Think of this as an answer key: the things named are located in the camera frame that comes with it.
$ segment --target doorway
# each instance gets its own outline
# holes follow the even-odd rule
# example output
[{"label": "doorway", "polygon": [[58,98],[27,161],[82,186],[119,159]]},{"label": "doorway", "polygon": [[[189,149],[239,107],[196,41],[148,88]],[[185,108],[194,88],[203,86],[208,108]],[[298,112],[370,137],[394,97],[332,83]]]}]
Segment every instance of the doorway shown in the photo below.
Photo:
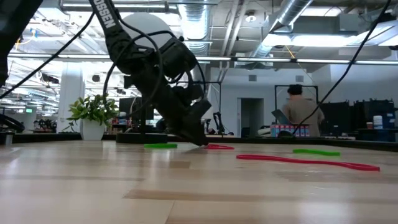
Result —
[{"label": "doorway", "polygon": [[264,99],[238,98],[238,133],[241,138],[254,138],[264,125]]}]

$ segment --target silver ductwork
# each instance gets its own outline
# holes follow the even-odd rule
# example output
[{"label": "silver ductwork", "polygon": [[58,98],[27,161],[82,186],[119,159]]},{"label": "silver ductwork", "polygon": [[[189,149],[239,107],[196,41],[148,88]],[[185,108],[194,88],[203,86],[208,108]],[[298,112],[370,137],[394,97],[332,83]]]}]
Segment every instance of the silver ductwork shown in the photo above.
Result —
[{"label": "silver ductwork", "polygon": [[[185,39],[191,40],[186,42],[187,47],[196,56],[207,56],[209,51],[209,43],[201,42],[208,37],[210,23],[210,7],[200,4],[182,4],[178,5],[178,10],[182,18],[182,31]],[[210,74],[207,74],[206,66],[201,65],[205,73],[206,80],[210,80]],[[198,69],[193,70],[193,79],[201,80],[202,77]]]},{"label": "silver ductwork", "polygon": [[[303,11],[312,3],[313,0],[284,0],[280,10],[275,14],[268,16],[264,22],[263,31],[266,34],[264,40],[270,32],[277,29],[288,27],[287,32],[293,29],[293,23],[299,18]],[[264,58],[268,56],[273,46],[264,45],[264,40],[257,46],[250,57]],[[267,68],[264,63],[247,63],[240,65],[239,68],[253,70],[255,68]]]}]

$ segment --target man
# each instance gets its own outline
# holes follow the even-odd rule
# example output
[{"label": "man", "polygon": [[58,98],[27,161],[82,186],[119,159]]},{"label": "man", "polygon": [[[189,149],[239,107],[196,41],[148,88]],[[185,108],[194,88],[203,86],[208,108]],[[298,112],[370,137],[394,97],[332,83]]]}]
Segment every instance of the man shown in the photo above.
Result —
[{"label": "man", "polygon": [[[305,99],[303,94],[303,87],[301,85],[290,85],[287,93],[290,96],[289,102],[282,108],[283,113],[293,124],[299,124],[303,119],[312,113],[317,107],[317,104],[311,100]],[[309,125],[310,136],[319,137],[320,124],[325,119],[321,109],[318,109],[314,115],[304,122]]]}]

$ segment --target box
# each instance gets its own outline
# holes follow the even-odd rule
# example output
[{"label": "box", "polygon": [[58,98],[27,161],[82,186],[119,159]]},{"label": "box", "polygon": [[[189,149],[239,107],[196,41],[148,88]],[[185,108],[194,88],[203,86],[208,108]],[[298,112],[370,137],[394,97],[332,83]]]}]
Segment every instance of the box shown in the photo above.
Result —
[{"label": "box", "polygon": [[[295,128],[297,126],[294,125],[288,125],[288,124],[273,124],[271,125],[271,136],[272,137],[278,137],[278,134],[281,131],[288,131],[290,133],[293,133]],[[310,136],[310,129],[308,125],[304,125],[299,127],[299,129],[295,133],[296,137],[309,137]]]}]

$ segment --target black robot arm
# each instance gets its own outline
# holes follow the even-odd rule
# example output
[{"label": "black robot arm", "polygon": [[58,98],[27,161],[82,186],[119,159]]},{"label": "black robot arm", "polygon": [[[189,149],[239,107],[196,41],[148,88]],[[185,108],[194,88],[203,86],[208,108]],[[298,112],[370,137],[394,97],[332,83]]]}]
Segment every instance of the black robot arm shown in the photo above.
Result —
[{"label": "black robot arm", "polygon": [[[0,1],[0,86],[7,80],[7,56],[20,38],[30,18],[43,0],[3,0]],[[124,87],[131,85],[144,96],[150,96],[150,103],[165,119],[171,133],[196,145],[207,145],[208,141],[201,125],[201,117],[210,108],[210,103],[202,99],[191,105],[193,100],[203,96],[198,94],[200,87],[189,84],[188,88],[171,87],[164,77],[171,79],[190,74],[197,64],[195,56],[171,33],[170,40],[158,51],[135,44],[135,40],[155,34],[141,34],[134,39],[125,32],[119,23],[120,16],[111,0],[89,0],[93,12],[101,24],[108,48],[109,57],[124,77]]]},{"label": "black robot arm", "polygon": [[174,79],[181,73],[189,73],[197,64],[192,52],[173,35],[159,48],[159,52],[137,45],[134,41],[140,37],[131,39],[124,31],[119,22],[120,15],[112,1],[89,2],[104,30],[109,57],[120,71],[130,75],[124,77],[124,87],[134,85],[142,95],[152,96],[151,104],[165,119],[171,133],[196,145],[207,145],[201,117],[211,105],[206,99],[191,105],[192,100],[199,98],[200,87],[190,85],[186,89],[179,86],[172,88],[164,77],[166,75]]}]

